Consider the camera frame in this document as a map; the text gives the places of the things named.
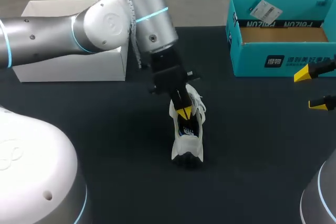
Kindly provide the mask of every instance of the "white robotic arm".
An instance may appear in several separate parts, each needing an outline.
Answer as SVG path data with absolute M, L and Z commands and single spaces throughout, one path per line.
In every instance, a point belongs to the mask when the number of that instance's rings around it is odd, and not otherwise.
M 155 93 L 188 120 L 187 74 L 164 0 L 98 0 L 66 17 L 0 19 L 0 68 L 123 45 L 150 54 Z M 54 126 L 0 108 L 0 224 L 92 224 L 88 190 L 68 138 Z

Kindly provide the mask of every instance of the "black table surface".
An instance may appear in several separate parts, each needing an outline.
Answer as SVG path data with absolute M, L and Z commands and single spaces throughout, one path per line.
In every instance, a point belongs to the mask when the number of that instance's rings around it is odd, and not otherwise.
M 235 78 L 224 27 L 178 28 L 178 49 L 202 80 L 204 165 L 171 163 L 169 98 L 129 55 L 126 82 L 21 84 L 0 71 L 0 104 L 47 121 L 75 146 L 94 223 L 301 223 L 300 197 L 336 148 L 333 112 L 308 100 L 335 94 L 320 78 Z

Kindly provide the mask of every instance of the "white box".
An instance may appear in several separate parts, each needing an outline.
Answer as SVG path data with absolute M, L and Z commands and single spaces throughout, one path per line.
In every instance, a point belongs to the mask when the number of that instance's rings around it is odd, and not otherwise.
M 96 0 L 29 1 L 22 16 L 57 17 L 79 13 Z M 48 81 L 124 81 L 127 43 L 112 51 L 95 55 L 68 55 L 37 63 L 15 66 L 21 82 Z

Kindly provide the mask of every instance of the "teal cardboard box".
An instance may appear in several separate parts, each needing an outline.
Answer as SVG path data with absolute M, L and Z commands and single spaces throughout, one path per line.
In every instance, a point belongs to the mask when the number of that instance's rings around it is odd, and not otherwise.
M 282 11 L 271 24 L 251 15 L 261 1 L 230 0 L 226 35 L 235 76 L 293 77 L 307 63 L 334 58 L 335 0 L 264 0 Z

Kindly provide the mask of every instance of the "shoe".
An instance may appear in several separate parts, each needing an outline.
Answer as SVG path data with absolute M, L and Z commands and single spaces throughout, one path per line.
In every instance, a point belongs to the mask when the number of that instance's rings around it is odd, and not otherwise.
M 206 107 L 201 96 L 189 84 L 186 89 L 192 100 L 192 113 L 189 120 L 179 115 L 171 101 L 169 115 L 174 120 L 175 142 L 172 150 L 172 160 L 185 166 L 196 166 L 203 162 L 203 123 Z

